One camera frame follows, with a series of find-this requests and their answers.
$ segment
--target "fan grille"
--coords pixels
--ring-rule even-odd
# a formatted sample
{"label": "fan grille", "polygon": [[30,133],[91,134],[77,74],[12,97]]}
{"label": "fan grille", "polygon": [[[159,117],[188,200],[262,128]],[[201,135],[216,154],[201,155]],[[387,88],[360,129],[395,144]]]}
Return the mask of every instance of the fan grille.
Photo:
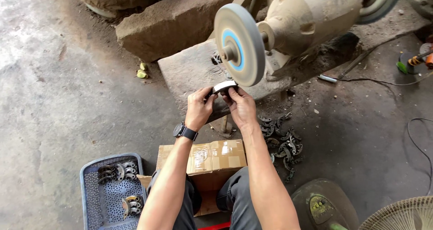
{"label": "fan grille", "polygon": [[365,220],[359,230],[431,230],[433,196],[415,197],[388,205]]}

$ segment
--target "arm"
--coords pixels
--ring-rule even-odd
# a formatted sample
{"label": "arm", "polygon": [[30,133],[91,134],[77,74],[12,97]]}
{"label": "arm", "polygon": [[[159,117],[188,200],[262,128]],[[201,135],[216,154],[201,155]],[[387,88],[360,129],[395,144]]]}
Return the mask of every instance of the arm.
{"label": "arm", "polygon": [[[188,111],[185,126],[198,131],[212,113],[212,105],[218,95],[212,95],[206,103],[204,97],[212,87],[201,88],[188,96]],[[144,205],[138,222],[138,230],[171,230],[181,210],[185,191],[185,176],[192,140],[176,139],[167,161],[159,172],[154,186]]]}
{"label": "arm", "polygon": [[223,99],[230,107],[245,144],[252,204],[263,230],[299,230],[293,202],[269,157],[256,119],[256,103],[243,89],[229,89]]}

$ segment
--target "perforated tray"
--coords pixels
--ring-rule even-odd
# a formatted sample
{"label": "perforated tray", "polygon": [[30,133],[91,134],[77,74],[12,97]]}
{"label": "perforated tray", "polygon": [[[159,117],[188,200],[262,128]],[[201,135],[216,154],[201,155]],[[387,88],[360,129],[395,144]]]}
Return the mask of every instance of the perforated tray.
{"label": "perforated tray", "polygon": [[132,230],[137,228],[138,216],[123,219],[122,198],[141,195],[146,201],[146,190],[140,181],[125,179],[98,184],[98,169],[112,163],[133,161],[138,174],[143,174],[141,157],[136,153],[111,155],[92,161],[81,169],[81,192],[83,194],[85,230]]}

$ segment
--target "man's left hand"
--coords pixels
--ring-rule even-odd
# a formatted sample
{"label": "man's left hand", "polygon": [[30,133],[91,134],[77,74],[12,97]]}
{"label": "man's left hand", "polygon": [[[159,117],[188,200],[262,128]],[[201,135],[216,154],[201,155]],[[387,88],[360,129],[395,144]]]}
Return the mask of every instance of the man's left hand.
{"label": "man's left hand", "polygon": [[198,132],[212,113],[212,106],[218,95],[211,95],[206,103],[204,97],[212,90],[212,86],[200,88],[198,91],[188,96],[188,111],[185,117],[185,126],[191,130]]}

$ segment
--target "watch strap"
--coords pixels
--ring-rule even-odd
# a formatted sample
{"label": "watch strap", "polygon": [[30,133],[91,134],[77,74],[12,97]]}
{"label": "watch strap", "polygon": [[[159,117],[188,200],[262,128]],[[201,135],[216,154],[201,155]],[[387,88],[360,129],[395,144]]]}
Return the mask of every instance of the watch strap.
{"label": "watch strap", "polygon": [[195,141],[195,139],[197,138],[198,133],[195,132],[194,130],[191,130],[187,127],[185,127],[184,131],[182,131],[181,136],[186,137],[192,141]]}

